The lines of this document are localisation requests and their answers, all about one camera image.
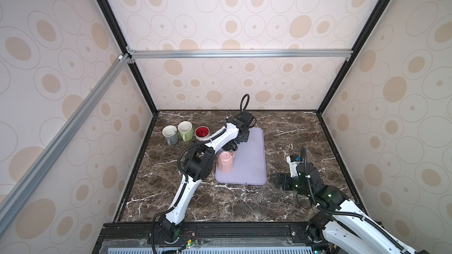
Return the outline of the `lavender plastic tray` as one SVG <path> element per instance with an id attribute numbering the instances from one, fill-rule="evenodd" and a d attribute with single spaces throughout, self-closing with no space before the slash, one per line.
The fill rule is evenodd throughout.
<path id="1" fill-rule="evenodd" d="M 219 183 L 262 186 L 267 182 L 264 133 L 260 128 L 251 128 L 248 141 L 238 144 L 233 169 L 224 174 L 216 166 L 215 180 Z"/>

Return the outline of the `white mug red inside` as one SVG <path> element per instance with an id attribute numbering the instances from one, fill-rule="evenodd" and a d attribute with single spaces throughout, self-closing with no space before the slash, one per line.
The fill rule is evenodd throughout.
<path id="1" fill-rule="evenodd" d="M 196 138 L 198 141 L 206 140 L 206 139 L 208 139 L 208 138 L 210 137 L 210 135 L 211 135 L 209 128 L 207 128 L 207 127 L 205 127 L 205 126 L 198 127 L 198 128 L 195 130 L 194 133 L 195 133 L 195 138 Z"/>

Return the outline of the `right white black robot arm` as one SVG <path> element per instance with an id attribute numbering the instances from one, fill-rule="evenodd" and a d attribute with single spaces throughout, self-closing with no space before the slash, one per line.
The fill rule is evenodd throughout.
<path id="1" fill-rule="evenodd" d="M 339 188 L 326 185 L 318 169 L 307 161 L 307 150 L 286 158 L 289 173 L 270 176 L 277 189 L 308 198 L 318 213 L 305 233 L 313 243 L 328 242 L 349 254 L 415 254 L 417 250 L 397 239 L 366 215 Z"/>

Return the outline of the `light green mug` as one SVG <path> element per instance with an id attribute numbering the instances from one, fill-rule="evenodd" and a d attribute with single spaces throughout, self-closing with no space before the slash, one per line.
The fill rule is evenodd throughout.
<path id="1" fill-rule="evenodd" d="M 177 126 L 179 136 L 183 142 L 189 142 L 193 140 L 194 128 L 191 122 L 182 121 Z"/>

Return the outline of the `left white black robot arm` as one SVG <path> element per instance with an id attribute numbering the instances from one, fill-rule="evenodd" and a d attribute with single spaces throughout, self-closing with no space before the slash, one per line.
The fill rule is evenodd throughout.
<path id="1" fill-rule="evenodd" d="M 178 239 L 188 205 L 198 186 L 212 172 L 216 154 L 220 150 L 236 151 L 238 144 L 248 141 L 250 129 L 255 125 L 253 114 L 246 111 L 249 101 L 250 95 L 245 94 L 238 114 L 227 118 L 223 127 L 206 140 L 190 144 L 178 157 L 181 184 L 168 210 L 153 218 L 153 224 L 160 228 L 166 241 L 175 242 Z"/>

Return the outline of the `grey mug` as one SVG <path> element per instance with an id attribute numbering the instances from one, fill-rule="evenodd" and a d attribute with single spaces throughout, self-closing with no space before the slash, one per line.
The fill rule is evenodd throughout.
<path id="1" fill-rule="evenodd" d="M 174 125 L 167 125 L 162 129 L 162 135 L 168 146 L 176 145 L 179 141 L 178 129 Z"/>

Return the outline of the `pink faceted mug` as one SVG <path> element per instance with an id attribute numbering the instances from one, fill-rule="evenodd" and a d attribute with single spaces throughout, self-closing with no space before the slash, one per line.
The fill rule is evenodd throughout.
<path id="1" fill-rule="evenodd" d="M 218 170 L 224 174 L 228 174 L 233 169 L 233 161 L 235 152 L 222 151 L 217 160 Z"/>

